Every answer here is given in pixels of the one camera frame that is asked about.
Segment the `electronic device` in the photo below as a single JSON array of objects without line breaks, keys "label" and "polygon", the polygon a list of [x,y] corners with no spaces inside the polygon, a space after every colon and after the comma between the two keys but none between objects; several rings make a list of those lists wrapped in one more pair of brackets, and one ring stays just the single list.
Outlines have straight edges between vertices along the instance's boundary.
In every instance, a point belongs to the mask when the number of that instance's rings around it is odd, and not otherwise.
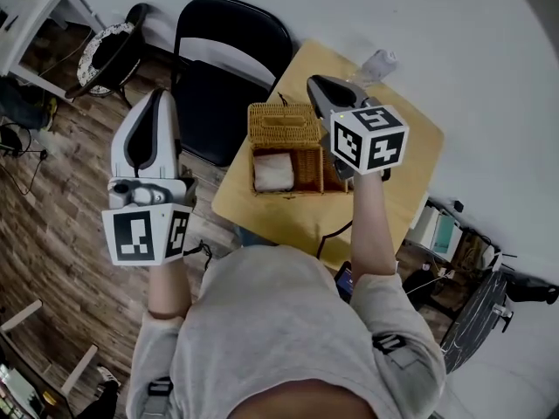
[{"label": "electronic device", "polygon": [[348,303],[353,295],[353,277],[351,275],[351,263],[349,261],[342,264],[342,268],[336,273],[334,281],[338,293],[340,293],[340,298]]}]

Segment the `gray shirt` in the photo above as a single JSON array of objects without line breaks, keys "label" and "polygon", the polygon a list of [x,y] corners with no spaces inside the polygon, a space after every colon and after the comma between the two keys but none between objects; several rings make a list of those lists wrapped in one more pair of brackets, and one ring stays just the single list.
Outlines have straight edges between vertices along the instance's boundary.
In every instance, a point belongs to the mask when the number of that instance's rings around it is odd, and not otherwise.
[{"label": "gray shirt", "polygon": [[164,376],[174,384],[172,419],[225,419],[252,395],[308,379],[353,392],[379,419],[408,419],[434,410],[445,363],[398,275],[361,277],[348,305],[317,259],[290,247],[252,246],[206,272],[186,320],[146,314],[130,419],[142,418],[149,383]]}]

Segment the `wicker basket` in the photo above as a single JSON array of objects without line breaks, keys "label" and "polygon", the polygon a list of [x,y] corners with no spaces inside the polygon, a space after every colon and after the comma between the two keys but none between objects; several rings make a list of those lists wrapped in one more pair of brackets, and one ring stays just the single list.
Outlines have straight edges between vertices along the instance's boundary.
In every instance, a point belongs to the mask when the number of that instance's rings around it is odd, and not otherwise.
[{"label": "wicker basket", "polygon": [[[310,104],[251,104],[248,109],[248,134],[251,192],[258,196],[319,195],[324,192],[348,192],[320,145],[321,123]],[[257,193],[254,189],[254,157],[289,153],[293,164],[291,191]]]}]

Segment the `wooden floor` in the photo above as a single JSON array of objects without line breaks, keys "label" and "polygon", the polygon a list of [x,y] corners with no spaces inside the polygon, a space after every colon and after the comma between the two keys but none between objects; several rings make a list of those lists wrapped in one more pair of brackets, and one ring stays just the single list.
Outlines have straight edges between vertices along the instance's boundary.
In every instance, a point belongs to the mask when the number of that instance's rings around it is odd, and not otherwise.
[{"label": "wooden floor", "polygon": [[[46,69],[87,34],[82,28],[57,33],[61,37],[53,32],[36,41],[26,62],[35,61]],[[45,56],[47,50],[56,51],[56,57]],[[68,85],[78,57],[46,77]],[[127,85],[128,98],[134,104],[156,86],[169,86],[169,74],[161,62],[148,59]],[[106,365],[124,382],[129,377],[146,302],[147,273],[111,265],[100,219],[107,208],[111,140],[127,112],[114,96],[60,103],[52,130],[39,133],[40,145],[32,146],[42,145],[50,156],[41,165],[31,193],[21,196],[0,170],[0,306],[6,309],[1,320],[35,299],[43,300],[44,308],[16,328],[12,338],[40,370],[50,368],[47,376],[60,386],[93,343],[100,349],[95,363]],[[199,179],[186,246],[194,247],[203,239],[220,258],[237,248],[231,224],[213,214],[210,206],[224,171],[191,155],[183,154],[180,161]],[[0,162],[23,189],[38,154]],[[189,256],[186,261],[196,295],[205,255]],[[91,365],[70,394],[74,413],[93,399],[98,381]],[[121,405],[117,417],[126,417]]]}]

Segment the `wire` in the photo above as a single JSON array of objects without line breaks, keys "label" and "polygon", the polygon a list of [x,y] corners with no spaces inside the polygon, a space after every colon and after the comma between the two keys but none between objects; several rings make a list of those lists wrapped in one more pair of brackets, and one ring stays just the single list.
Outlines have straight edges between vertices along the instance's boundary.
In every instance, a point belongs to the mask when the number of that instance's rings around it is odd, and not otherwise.
[{"label": "wire", "polygon": [[493,245],[493,243],[491,242],[491,239],[483,234],[479,234],[478,236],[480,236],[482,239],[486,239],[487,242],[489,243],[489,245]]},{"label": "wire", "polygon": [[9,127],[9,126],[18,126],[19,128],[25,129],[27,131],[27,135],[29,140],[27,141],[27,148],[25,148],[25,151],[23,151],[22,153],[20,153],[19,155],[13,155],[15,158],[19,158],[20,156],[22,156],[23,154],[27,154],[28,152],[30,152],[29,148],[31,147],[31,141],[32,141],[32,137],[31,137],[31,130],[29,130],[27,127],[25,126],[20,126],[19,124],[17,124],[16,122],[9,122],[8,124],[3,124],[2,127]]},{"label": "wire", "polygon": [[[71,56],[73,56],[82,46],[84,46],[84,43],[89,39],[89,36],[91,36],[91,33],[93,32],[93,28],[89,29],[89,32],[87,33],[86,38],[84,39],[84,41],[79,44],[79,47],[76,48],[73,52],[71,52],[70,54],[68,54],[65,58],[59,60],[56,64],[54,64],[53,66],[48,67],[44,72],[41,72],[38,76],[41,77],[44,74],[47,74],[50,70],[52,70],[55,66],[58,66],[60,64],[62,64],[65,60],[67,60],[68,58],[70,58]],[[23,84],[22,86],[27,87],[30,84],[32,84],[31,82],[27,82],[25,84]]]},{"label": "wire", "polygon": [[421,287],[425,287],[426,285],[429,285],[429,284],[432,284],[432,283],[434,283],[434,282],[437,282],[437,281],[439,281],[440,279],[443,279],[443,278],[448,278],[448,277],[447,277],[446,275],[444,275],[444,276],[441,276],[440,278],[433,279],[432,281],[429,281],[428,283],[425,283],[425,284],[423,284],[423,285],[420,285],[419,287],[416,287],[415,289],[411,289],[409,292],[406,292],[405,294],[406,294],[406,295],[409,295],[410,293],[416,291],[417,289],[420,289]]},{"label": "wire", "polygon": [[326,236],[322,236],[321,244],[319,245],[318,251],[316,252],[316,258],[317,259],[321,258],[322,248],[324,247],[324,243],[326,242],[326,239],[330,239],[331,237],[335,237],[335,236],[338,236],[338,235],[342,234],[345,230],[347,230],[351,226],[352,223],[353,223],[353,221],[350,221],[348,224],[341,227],[335,233],[331,233],[331,234],[327,234]]},{"label": "wire", "polygon": [[183,252],[183,256],[188,256],[188,255],[192,255],[194,253],[198,253],[199,251],[203,251],[204,254],[208,257],[208,260],[206,261],[206,264],[204,266],[205,270],[208,270],[208,265],[210,264],[211,259],[213,258],[213,254],[211,253],[211,248],[208,244],[205,244],[204,241],[200,241],[200,244],[198,244],[197,247],[191,249],[191,250],[187,250]]},{"label": "wire", "polygon": [[33,182],[35,182],[35,176],[37,175],[38,167],[41,166],[41,163],[43,161],[45,161],[45,159],[43,159],[43,158],[39,159],[39,161],[37,163],[37,167],[35,168],[35,172],[33,173],[33,177],[31,178],[31,183],[29,184],[29,188],[27,188],[26,191],[22,191],[19,188],[19,185],[17,184],[16,179],[13,177],[13,175],[10,173],[10,171],[4,167],[4,165],[2,163],[0,163],[0,166],[2,167],[4,172],[8,175],[8,177],[14,182],[14,184],[16,185],[16,188],[19,191],[19,193],[22,196],[27,196],[31,192],[31,188],[33,187]]},{"label": "wire", "polygon": [[289,104],[287,103],[287,100],[283,97],[283,95],[280,92],[278,92],[278,95],[281,98],[281,103],[283,104],[283,107],[289,106]]},{"label": "wire", "polygon": [[431,261],[433,261],[433,265],[435,266],[435,268],[437,269],[437,274],[440,273],[440,269],[438,268],[437,263],[435,262],[435,258],[433,256],[431,256]]}]

